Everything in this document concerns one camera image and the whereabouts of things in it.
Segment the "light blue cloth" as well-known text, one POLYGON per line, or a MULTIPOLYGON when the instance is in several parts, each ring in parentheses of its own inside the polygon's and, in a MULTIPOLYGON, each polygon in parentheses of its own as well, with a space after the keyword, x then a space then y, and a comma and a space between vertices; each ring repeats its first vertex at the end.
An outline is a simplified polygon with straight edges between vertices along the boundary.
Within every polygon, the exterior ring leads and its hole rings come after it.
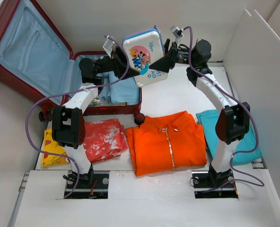
POLYGON ((110 86, 107 97, 111 103, 126 102, 127 105, 136 105, 140 101, 140 88, 134 78, 123 79, 110 86))

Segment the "yellow cartoon cloth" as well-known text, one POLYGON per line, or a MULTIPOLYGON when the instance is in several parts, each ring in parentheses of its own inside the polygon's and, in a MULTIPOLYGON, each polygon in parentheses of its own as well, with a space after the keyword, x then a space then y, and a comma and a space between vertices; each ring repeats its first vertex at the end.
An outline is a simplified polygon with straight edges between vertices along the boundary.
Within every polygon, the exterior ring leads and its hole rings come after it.
POLYGON ((44 131, 44 145, 42 148, 43 151, 48 152, 49 154, 43 154, 41 166, 58 166, 65 165, 69 163, 69 160, 64 157, 51 155, 50 153, 67 155, 64 149, 59 146, 59 144, 52 139, 52 129, 46 129, 44 131))

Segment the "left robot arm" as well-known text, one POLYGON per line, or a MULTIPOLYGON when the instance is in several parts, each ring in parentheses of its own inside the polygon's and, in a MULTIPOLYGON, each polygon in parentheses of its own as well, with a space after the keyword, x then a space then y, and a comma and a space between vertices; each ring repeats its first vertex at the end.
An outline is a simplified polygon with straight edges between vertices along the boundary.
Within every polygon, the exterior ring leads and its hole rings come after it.
POLYGON ((65 179, 73 182, 76 187, 87 188, 94 183, 94 170, 83 146, 86 135, 83 114, 104 85, 99 74, 112 71, 115 76, 124 80, 139 73, 130 67, 126 51, 119 46, 107 57, 98 60, 81 59, 79 69, 81 91, 75 93, 64 105, 52 110, 52 139, 64 148, 67 159, 72 164, 72 172, 65 179))

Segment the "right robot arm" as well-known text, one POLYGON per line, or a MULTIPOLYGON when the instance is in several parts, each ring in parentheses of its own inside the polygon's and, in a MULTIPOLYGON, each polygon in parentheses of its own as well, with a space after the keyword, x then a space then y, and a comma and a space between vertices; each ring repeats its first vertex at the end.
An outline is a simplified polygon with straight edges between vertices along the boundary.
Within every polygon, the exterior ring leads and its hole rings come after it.
POLYGON ((209 165, 206 175, 200 176, 198 186, 214 190, 232 182, 233 154, 239 142, 250 129, 250 106, 229 95, 212 75, 208 67, 211 58, 211 44, 199 40, 187 47, 167 39, 165 55, 153 62, 150 69, 169 72, 177 63, 188 64, 188 80, 213 103, 219 112, 215 126, 218 137, 217 153, 209 165))

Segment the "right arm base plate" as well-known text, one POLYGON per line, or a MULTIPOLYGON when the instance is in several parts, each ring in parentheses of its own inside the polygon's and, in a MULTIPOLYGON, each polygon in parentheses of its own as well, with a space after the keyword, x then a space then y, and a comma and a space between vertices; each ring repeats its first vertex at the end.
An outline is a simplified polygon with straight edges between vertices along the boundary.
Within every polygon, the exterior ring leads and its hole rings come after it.
POLYGON ((190 186, 194 188, 196 199, 238 199, 233 174, 212 182, 208 171, 194 171, 190 178, 190 186))

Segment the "white first aid box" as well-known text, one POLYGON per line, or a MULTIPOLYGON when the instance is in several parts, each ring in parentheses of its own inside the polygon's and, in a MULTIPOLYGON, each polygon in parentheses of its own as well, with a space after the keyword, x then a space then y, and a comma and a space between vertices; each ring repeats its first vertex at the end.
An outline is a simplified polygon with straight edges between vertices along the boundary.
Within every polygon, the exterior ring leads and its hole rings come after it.
POLYGON ((150 69, 150 65, 164 57, 162 34, 158 27, 135 32, 124 37, 122 47, 129 56, 130 67, 139 75, 134 77, 138 87, 167 79, 168 73, 150 69))

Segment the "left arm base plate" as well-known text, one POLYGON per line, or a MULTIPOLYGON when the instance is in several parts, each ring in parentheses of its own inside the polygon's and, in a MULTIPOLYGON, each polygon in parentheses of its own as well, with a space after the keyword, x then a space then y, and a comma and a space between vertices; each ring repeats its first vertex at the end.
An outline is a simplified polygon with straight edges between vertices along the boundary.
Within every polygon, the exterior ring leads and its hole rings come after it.
POLYGON ((88 185, 78 182, 76 189, 71 193, 74 183, 68 182, 64 191, 66 199, 107 199, 109 186, 109 172, 94 172, 94 181, 88 185))

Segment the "small gold cap bottle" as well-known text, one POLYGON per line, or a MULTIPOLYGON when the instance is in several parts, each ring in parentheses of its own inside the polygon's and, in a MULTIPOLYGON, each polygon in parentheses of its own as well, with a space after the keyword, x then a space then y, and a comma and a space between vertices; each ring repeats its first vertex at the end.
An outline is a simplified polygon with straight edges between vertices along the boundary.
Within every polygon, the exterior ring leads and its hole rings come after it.
POLYGON ((101 101, 99 98, 94 98, 90 103, 90 105, 93 105, 93 106, 103 105, 103 104, 104 104, 104 102, 101 101))

